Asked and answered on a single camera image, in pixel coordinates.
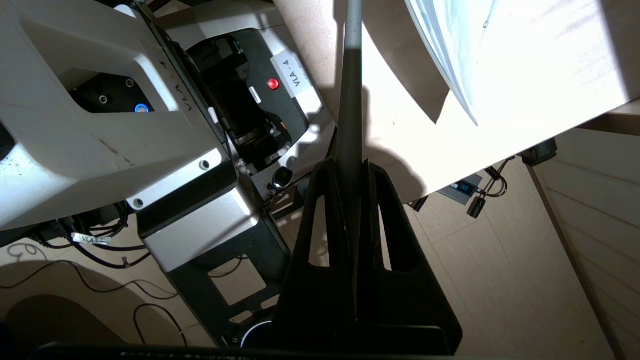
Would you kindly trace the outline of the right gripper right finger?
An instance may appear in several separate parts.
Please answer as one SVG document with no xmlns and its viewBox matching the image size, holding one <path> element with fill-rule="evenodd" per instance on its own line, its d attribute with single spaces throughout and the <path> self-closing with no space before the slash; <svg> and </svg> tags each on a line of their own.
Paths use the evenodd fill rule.
<svg viewBox="0 0 640 360">
<path fill-rule="evenodd" d="M 358 335 L 374 350 L 454 354 L 463 330 L 390 175 L 366 161 L 358 246 Z"/>
</svg>

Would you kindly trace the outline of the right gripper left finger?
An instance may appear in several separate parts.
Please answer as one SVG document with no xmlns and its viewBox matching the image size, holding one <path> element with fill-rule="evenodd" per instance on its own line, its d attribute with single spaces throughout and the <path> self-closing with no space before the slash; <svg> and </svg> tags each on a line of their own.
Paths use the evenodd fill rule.
<svg viewBox="0 0 640 360">
<path fill-rule="evenodd" d="M 314 221 L 324 198 L 329 266 L 311 264 Z M 355 323 L 354 251 L 346 228 L 335 161 L 311 173 L 300 227 L 272 326 L 279 346 L 334 347 Z"/>
</svg>

